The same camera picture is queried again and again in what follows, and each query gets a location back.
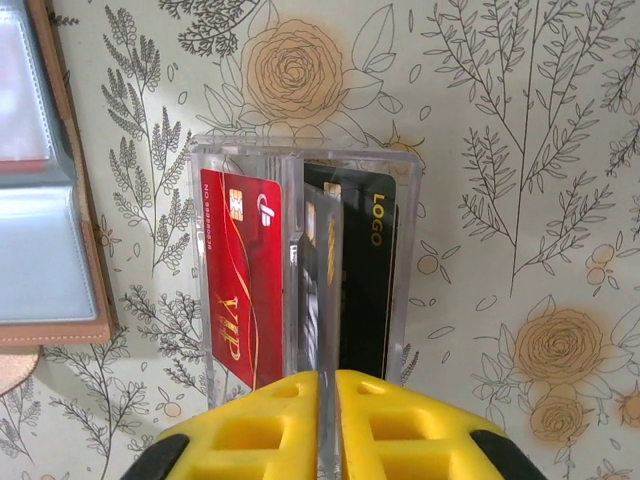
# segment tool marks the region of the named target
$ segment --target rose illustration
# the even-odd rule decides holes
[[[556,385],[541,398],[531,413],[531,428],[536,437],[545,441],[566,442],[581,435],[584,409],[576,401],[575,389],[566,383]]]
[[[269,123],[315,126],[338,108],[342,54],[318,27],[289,20],[251,38],[242,52],[244,96]]]
[[[574,383],[599,364],[601,346],[602,332],[589,316],[560,310],[520,328],[515,362],[532,380]]]
[[[631,395],[623,397],[620,402],[622,422],[630,427],[640,428],[640,389],[636,383],[636,388]]]

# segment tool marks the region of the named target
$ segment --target card wallet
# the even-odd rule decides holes
[[[43,0],[0,0],[0,346],[113,331],[86,166]]]

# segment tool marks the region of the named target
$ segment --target wallpaper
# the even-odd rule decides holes
[[[424,162],[403,381],[550,479],[640,478],[634,0],[57,0],[120,328],[0,399],[3,476],[114,480],[205,410],[192,135]],[[246,393],[216,372],[225,398]]]

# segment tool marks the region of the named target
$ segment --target red vip card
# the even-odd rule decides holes
[[[280,184],[202,170],[214,357],[253,389],[283,376]]]

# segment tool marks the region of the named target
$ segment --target brown leather wallet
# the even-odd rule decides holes
[[[91,192],[87,181],[85,158],[80,134],[73,112],[69,92],[65,86],[62,58],[58,54],[58,42],[49,23],[45,0],[28,0],[32,21],[38,36],[40,50],[55,97],[55,103],[68,135],[77,173],[77,201],[82,223],[82,237],[87,255],[97,307],[97,318],[89,322],[30,323],[0,326],[0,346],[47,345],[57,343],[103,343],[114,330],[114,315],[108,301],[103,259],[98,253],[92,225]]]

